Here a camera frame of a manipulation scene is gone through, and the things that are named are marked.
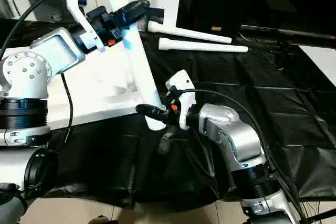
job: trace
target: robotic arm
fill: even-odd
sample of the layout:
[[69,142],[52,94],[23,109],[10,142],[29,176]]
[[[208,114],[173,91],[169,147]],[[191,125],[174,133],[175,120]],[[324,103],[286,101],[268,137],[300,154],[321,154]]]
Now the robotic arm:
[[250,217],[248,223],[297,224],[255,130],[242,122],[232,108],[198,106],[194,92],[183,92],[194,89],[185,70],[171,77],[166,87],[166,111],[147,104],[138,105],[137,111],[184,130],[195,127],[219,147],[241,197],[243,212]]
[[146,0],[134,1],[108,14],[100,6],[84,18],[76,11],[77,1],[67,0],[79,22],[72,30],[58,28],[35,40],[29,50],[0,61],[1,224],[17,223],[56,180],[57,154],[47,148],[47,86],[56,74],[84,61],[86,54],[121,41],[121,30],[149,7]]

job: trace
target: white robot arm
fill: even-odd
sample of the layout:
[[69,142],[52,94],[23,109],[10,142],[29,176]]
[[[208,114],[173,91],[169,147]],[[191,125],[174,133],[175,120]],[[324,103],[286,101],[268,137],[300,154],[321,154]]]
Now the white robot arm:
[[166,111],[147,104],[138,105],[137,111],[184,130],[195,127],[218,146],[241,197],[243,212],[250,217],[248,223],[298,224],[256,131],[232,108],[208,103],[198,106],[195,92],[206,90],[194,89],[185,70],[172,76],[166,87]]
[[47,86],[56,74],[85,60],[71,34],[58,28],[0,62],[1,98],[46,99]]

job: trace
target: black connector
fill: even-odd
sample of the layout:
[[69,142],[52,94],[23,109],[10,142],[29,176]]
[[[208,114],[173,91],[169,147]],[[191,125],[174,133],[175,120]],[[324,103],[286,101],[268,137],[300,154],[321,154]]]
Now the black connector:
[[135,110],[142,115],[146,115],[149,118],[161,121],[165,124],[168,124],[169,118],[168,113],[164,110],[159,109],[153,105],[149,104],[139,104],[135,107]]
[[[113,46],[122,39],[122,30],[142,18],[147,9],[149,2],[147,0],[138,0],[130,2],[114,13],[107,13],[104,6],[100,6],[86,14],[87,21],[93,27],[104,46]],[[86,31],[81,25],[77,25],[70,30],[71,36],[77,46],[85,54],[96,49],[96,47],[87,48],[83,43],[81,35]]]
[[180,89],[177,89],[176,86],[172,86],[169,91],[167,92],[166,96],[170,99],[170,100],[177,100],[179,99],[179,97],[181,96],[182,94],[182,90]]
[[185,118],[185,123],[189,127],[195,127],[198,129],[198,122],[199,122],[199,112],[202,108],[202,105],[193,104],[188,112],[187,117]]

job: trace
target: black plastic sheet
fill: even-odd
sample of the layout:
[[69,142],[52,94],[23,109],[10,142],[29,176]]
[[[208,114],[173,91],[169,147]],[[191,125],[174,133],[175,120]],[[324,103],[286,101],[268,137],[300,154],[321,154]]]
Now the black plastic sheet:
[[[336,89],[299,47],[251,41],[245,54],[159,51],[161,35],[141,36],[160,92],[166,92],[172,74],[185,69],[197,88],[236,99],[260,123],[299,198],[336,199]],[[231,102],[202,93],[196,99],[230,106],[251,125]],[[51,146],[62,135],[63,130],[54,131]],[[144,117],[134,114],[74,126],[47,197],[82,197],[127,208],[154,202],[183,211],[228,198],[228,187],[225,163],[209,140],[174,127],[150,131]]]

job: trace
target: tiled floor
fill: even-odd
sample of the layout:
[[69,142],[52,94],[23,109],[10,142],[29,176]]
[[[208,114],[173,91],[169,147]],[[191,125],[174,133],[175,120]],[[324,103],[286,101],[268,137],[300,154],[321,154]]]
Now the tiled floor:
[[[322,202],[321,212],[335,208],[336,202]],[[149,214],[110,205],[74,198],[38,199],[21,219],[21,224],[86,224],[91,219],[105,215],[120,224],[242,224],[243,215],[238,202],[217,201],[200,209],[177,214]],[[323,221],[336,223],[336,218]]]

